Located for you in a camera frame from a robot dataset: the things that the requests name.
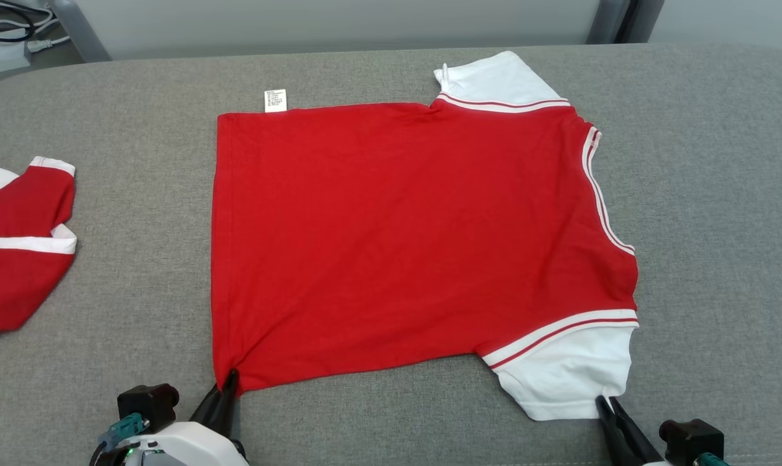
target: cable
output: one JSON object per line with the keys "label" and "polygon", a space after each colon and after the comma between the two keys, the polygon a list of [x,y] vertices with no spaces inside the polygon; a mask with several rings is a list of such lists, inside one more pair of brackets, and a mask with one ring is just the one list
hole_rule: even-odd
{"label": "cable", "polygon": [[95,449],[95,453],[92,453],[92,459],[89,460],[89,466],[95,466],[95,464],[98,463],[98,458],[100,458],[100,454],[104,451],[105,447],[106,442],[101,442],[100,445],[98,445],[98,448]]}
{"label": "cable", "polygon": [[15,8],[24,12],[47,14],[49,16],[54,15],[54,13],[51,12],[51,9],[48,8],[31,8],[31,6],[20,5],[18,3],[8,2],[7,0],[0,0],[0,6],[5,6],[5,8]]}
{"label": "cable", "polygon": [[18,17],[21,17],[24,21],[26,21],[26,35],[22,36],[21,38],[0,38],[0,42],[22,42],[22,41],[28,41],[28,39],[31,38],[31,36],[34,35],[35,32],[35,26],[34,23],[27,17],[26,15],[22,14],[21,12],[18,12],[11,6],[6,6],[0,3],[0,9],[3,9],[7,12],[10,12],[12,14],[17,15]]}
{"label": "cable", "polygon": [[[49,21],[48,23],[44,24],[43,26],[40,26],[35,30],[35,35],[43,32],[43,30],[47,30],[49,27],[54,26],[54,24],[59,23],[60,20],[53,19]],[[37,53],[40,50],[48,49],[51,47],[54,47],[55,45],[62,44],[63,42],[66,42],[69,40],[69,36],[66,36],[65,38],[60,39],[43,39],[43,41],[29,41],[26,44],[26,47],[28,47],[29,51],[31,53]]]}
{"label": "cable", "polygon": [[[53,17],[54,17],[54,15],[50,15],[50,16],[48,16],[45,19],[41,19],[41,20],[37,21],[36,23],[34,23],[34,25],[35,26],[43,26],[44,24],[48,23],[49,21],[54,21]],[[26,24],[18,23],[17,21],[12,21],[10,19],[0,19],[0,24],[6,24],[6,25],[9,26],[6,29],[0,30],[0,32],[3,32],[4,30],[14,30],[14,29],[19,29],[20,27],[27,27],[28,26]]]}

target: red stripe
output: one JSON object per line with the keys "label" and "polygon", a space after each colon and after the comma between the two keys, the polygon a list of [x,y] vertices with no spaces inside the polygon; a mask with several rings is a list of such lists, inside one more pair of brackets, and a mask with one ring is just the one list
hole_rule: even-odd
{"label": "red stripe", "polygon": [[575,324],[571,324],[571,325],[567,325],[566,327],[559,328],[558,330],[553,331],[553,333],[547,333],[545,336],[540,337],[539,339],[535,340],[528,347],[526,347],[526,348],[516,352],[515,354],[513,354],[510,357],[507,357],[506,359],[502,360],[501,362],[492,364],[491,366],[489,366],[489,368],[495,369],[495,368],[498,368],[499,366],[503,366],[505,363],[515,359],[515,357],[518,357],[518,356],[524,354],[524,352],[527,352],[530,349],[537,347],[539,344],[541,344],[542,342],[546,341],[550,337],[554,337],[555,335],[557,335],[559,333],[562,333],[562,331],[569,330],[570,328],[573,328],[573,327],[579,327],[580,325],[587,325],[587,324],[595,324],[596,322],[637,322],[638,320],[639,319],[637,319],[637,318],[595,318],[595,319],[586,320],[586,321],[583,321],[583,322],[576,322]]}
{"label": "red stripe", "polygon": [[548,104],[550,102],[564,102],[569,103],[569,100],[566,100],[565,98],[553,98],[553,100],[539,100],[538,102],[534,102],[532,104],[525,104],[525,105],[512,105],[512,104],[504,104],[503,102],[472,102],[470,100],[462,100],[461,98],[457,97],[451,97],[449,94],[445,94],[445,92],[441,92],[439,95],[442,95],[443,97],[450,98],[450,100],[454,100],[455,102],[461,102],[463,104],[472,104],[472,105],[500,105],[502,107],[509,107],[510,109],[525,109],[528,107],[533,107],[540,104]]}

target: black cable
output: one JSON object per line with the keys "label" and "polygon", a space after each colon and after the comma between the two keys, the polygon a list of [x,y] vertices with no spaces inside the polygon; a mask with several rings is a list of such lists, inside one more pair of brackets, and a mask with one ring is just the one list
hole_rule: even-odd
{"label": "black cable", "polygon": [[9,2],[9,0],[0,0],[0,3],[5,3],[6,5],[8,5],[7,8],[15,8],[15,9],[18,9],[18,10],[25,10],[27,12],[38,13],[38,14],[41,14],[41,15],[49,14],[47,12],[44,12],[43,10],[38,10],[36,8],[31,8],[30,6],[20,5],[20,4],[17,4],[15,2]]}
{"label": "black cable", "polygon": [[98,448],[95,449],[95,453],[92,453],[92,459],[89,460],[89,466],[95,466],[95,464],[98,463],[100,452],[104,451],[104,448],[106,448],[106,442],[101,442],[100,445],[98,445]]}
{"label": "black cable", "polygon": [[34,35],[35,27],[34,27],[33,21],[31,21],[31,18],[27,17],[26,15],[24,15],[23,13],[17,11],[16,9],[12,8],[11,6],[1,6],[0,5],[0,9],[1,10],[6,10],[7,12],[10,12],[10,13],[13,13],[15,15],[18,15],[18,17],[21,17],[24,21],[26,21],[26,24],[28,24],[28,26],[26,27],[26,36],[22,36],[22,38],[0,38],[0,42],[25,42],[25,41],[28,41],[28,39],[30,39],[31,36]]}

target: white wall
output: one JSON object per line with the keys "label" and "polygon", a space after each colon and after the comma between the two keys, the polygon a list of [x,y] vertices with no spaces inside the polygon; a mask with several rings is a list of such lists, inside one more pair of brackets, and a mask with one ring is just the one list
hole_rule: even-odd
{"label": "white wall", "polygon": [[745,42],[782,49],[782,0],[664,0],[651,42]]}
{"label": "white wall", "polygon": [[75,0],[114,60],[577,44],[598,0]]}

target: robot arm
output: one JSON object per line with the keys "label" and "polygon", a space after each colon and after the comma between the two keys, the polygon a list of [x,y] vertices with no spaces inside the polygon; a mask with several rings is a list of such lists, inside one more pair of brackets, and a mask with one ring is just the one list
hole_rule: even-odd
{"label": "robot arm", "polygon": [[169,384],[122,393],[121,421],[98,438],[89,466],[248,466],[241,443],[229,437],[237,391],[233,369],[222,389],[213,386],[187,422],[175,422],[178,390]]}

